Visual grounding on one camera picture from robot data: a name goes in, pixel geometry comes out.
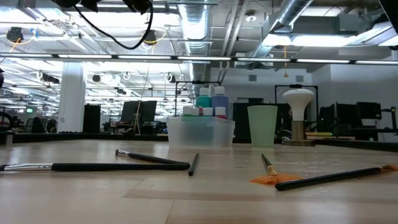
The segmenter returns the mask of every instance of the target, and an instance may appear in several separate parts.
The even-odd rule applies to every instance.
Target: green plastic cup
[[[278,107],[249,106],[251,144],[256,147],[273,147]]]

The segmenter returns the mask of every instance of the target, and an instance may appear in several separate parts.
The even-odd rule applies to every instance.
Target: orange flat brush
[[[302,179],[302,180],[281,182],[281,183],[276,184],[275,188],[277,190],[290,190],[290,189],[296,189],[299,187],[311,186],[311,185],[315,185],[315,184],[324,184],[324,183],[329,183],[329,182],[333,182],[333,181],[353,179],[353,178],[358,178],[358,177],[365,177],[368,175],[376,175],[376,174],[381,174],[381,173],[385,173],[385,172],[394,172],[394,171],[398,171],[397,166],[386,165],[386,166],[382,166],[382,167],[373,167],[373,168],[367,168],[367,169],[340,172],[337,174],[328,174],[328,175],[323,175],[323,176],[319,176],[319,177],[309,177],[309,178]]]
[[[300,180],[301,177],[296,177],[290,174],[279,174],[275,171],[274,166],[272,166],[271,162],[267,159],[264,154],[261,154],[262,161],[267,168],[268,175],[262,175],[255,179],[250,180],[250,183],[255,184],[264,184],[275,186],[280,182],[290,181],[290,180]]]

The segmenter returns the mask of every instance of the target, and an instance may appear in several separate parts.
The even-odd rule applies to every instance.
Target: paint bottle
[[[208,88],[200,88],[199,96],[197,97],[197,108],[208,108],[211,107],[211,98],[209,97]]]
[[[199,108],[192,108],[192,115],[199,116]]]
[[[184,106],[182,108],[181,121],[191,121],[193,119],[193,107]]]
[[[193,116],[193,108],[191,106],[184,106],[182,108],[182,116],[183,117],[192,117]]]
[[[213,108],[204,108],[203,115],[204,116],[213,116]]]
[[[228,119],[225,116],[225,108],[224,107],[216,107],[216,117],[217,118]]]
[[[213,108],[213,115],[216,113],[216,107],[225,108],[225,116],[228,117],[229,99],[225,95],[225,88],[222,86],[215,87],[216,95],[211,97],[211,107]]]

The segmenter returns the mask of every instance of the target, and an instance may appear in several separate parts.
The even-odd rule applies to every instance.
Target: white lamp shade
[[[304,121],[304,111],[315,94],[310,90],[296,89],[284,93],[284,99],[293,112],[293,121]]]

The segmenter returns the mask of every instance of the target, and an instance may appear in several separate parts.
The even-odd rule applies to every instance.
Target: wooden table
[[[342,147],[176,149],[166,142],[76,140],[0,147],[0,164],[138,162],[114,150],[191,162],[185,171],[2,172],[2,224],[42,223],[397,223],[398,173],[286,192],[249,181],[265,173],[303,177],[398,163],[393,152]]]

